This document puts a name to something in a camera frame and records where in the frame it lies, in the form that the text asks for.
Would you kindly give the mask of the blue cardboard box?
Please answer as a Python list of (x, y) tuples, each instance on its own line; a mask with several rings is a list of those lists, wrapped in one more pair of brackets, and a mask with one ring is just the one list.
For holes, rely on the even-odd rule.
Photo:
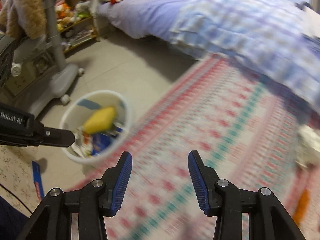
[(101, 154), (110, 147), (122, 133), (122, 129), (117, 128), (113, 131), (104, 131), (92, 135), (92, 153), (91, 155)]

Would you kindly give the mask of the yellow box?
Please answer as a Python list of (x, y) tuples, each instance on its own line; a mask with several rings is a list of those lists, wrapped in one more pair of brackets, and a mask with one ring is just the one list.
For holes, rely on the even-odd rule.
[(109, 130), (116, 116), (117, 110), (113, 106), (97, 110), (84, 123), (83, 130), (87, 134), (95, 134)]

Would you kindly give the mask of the white paper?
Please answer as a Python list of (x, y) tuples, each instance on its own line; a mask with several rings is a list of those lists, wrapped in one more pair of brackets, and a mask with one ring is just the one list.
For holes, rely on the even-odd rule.
[(296, 163), (303, 169), (319, 165), (319, 129), (299, 127)]

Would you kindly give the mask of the white plastic trash bin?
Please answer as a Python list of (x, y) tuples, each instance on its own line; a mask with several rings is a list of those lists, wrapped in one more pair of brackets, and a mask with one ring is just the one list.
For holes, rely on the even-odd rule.
[(111, 90), (91, 92), (63, 115), (60, 128), (72, 131), (75, 142), (62, 150), (76, 163), (100, 163), (124, 141), (131, 124), (132, 111), (121, 94)]

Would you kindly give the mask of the blue flat strip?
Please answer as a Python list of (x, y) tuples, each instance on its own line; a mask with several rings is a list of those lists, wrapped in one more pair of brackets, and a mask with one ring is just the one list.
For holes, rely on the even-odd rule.
[(33, 182), (35, 185), (36, 194), (39, 201), (42, 201), (44, 198), (44, 190), (43, 190), (42, 179), (41, 179), (40, 165), (37, 162), (32, 161), (31, 168), (32, 168)]

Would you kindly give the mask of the grey rolling chair stand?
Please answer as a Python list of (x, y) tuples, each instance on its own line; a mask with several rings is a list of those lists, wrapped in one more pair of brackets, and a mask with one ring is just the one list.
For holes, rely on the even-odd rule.
[(84, 73), (67, 63), (57, 30), (55, 0), (43, 0), (47, 32), (37, 39), (24, 38), (15, 46), (13, 62), (1, 64), (1, 102), (38, 116), (53, 99), (67, 105), (68, 90)]

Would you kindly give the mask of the floral fabric mat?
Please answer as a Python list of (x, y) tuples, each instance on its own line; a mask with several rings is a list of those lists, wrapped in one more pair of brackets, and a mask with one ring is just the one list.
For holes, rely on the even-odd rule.
[(31, 166), (36, 154), (35, 147), (1, 146), (0, 151), (1, 197), (27, 217), (40, 202)]

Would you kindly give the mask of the patterned red green rug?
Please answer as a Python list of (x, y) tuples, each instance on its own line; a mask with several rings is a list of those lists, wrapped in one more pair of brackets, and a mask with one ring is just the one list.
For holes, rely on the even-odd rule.
[(105, 219), (108, 239), (212, 239), (215, 219), (199, 208), (188, 171), (197, 150), (221, 178), (241, 189), (273, 191), (290, 214), (305, 200), (300, 230), (319, 239), (319, 169), (296, 164), (298, 130), (319, 115), (286, 87), (212, 55), (195, 64), (88, 177), (133, 168), (121, 209)]

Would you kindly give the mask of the orange wrapper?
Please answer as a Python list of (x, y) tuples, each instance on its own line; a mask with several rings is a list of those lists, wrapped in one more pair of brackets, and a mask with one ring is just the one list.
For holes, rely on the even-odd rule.
[(305, 213), (308, 209), (308, 205), (310, 203), (310, 192), (308, 189), (304, 189), (304, 191), (302, 192), (296, 209), (293, 213), (293, 220), (295, 221), (295, 223), (299, 226), (305, 216)]

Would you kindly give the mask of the wooden shelf with toys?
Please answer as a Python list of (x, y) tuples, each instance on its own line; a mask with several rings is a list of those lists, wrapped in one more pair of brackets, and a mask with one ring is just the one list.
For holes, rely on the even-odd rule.
[(58, 0), (55, 13), (64, 54), (86, 42), (99, 40), (90, 1), (81, 1), (70, 7), (65, 0)]

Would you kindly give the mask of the brown plush teddy bear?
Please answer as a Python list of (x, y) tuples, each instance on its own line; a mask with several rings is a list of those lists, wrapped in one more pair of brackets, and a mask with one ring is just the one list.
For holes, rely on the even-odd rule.
[[(81, 0), (65, 0), (71, 7)], [(32, 40), (46, 33), (43, 0), (7, 0), (1, 10), (1, 32), (13, 39), (22, 33)]]

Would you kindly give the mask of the blue checked blanket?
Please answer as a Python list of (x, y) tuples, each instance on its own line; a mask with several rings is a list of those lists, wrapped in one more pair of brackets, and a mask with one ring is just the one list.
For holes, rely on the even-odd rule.
[(319, 38), (306, 31), (307, 12), (286, 0), (190, 0), (170, 29), (170, 43), (197, 59), (225, 54), (319, 111)]

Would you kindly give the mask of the bed with purple sheet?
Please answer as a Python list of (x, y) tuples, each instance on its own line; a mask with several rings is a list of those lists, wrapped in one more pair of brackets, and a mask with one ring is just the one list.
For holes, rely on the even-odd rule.
[(170, 29), (190, 0), (125, 0), (106, 3), (98, 12), (132, 38), (155, 36), (170, 42)]

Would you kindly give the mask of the folded blue white clothes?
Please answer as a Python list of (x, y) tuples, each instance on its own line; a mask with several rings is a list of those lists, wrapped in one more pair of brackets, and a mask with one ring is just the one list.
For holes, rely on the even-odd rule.
[(300, 28), (304, 37), (319, 43), (319, 13), (307, 2), (295, 3), (301, 10)]

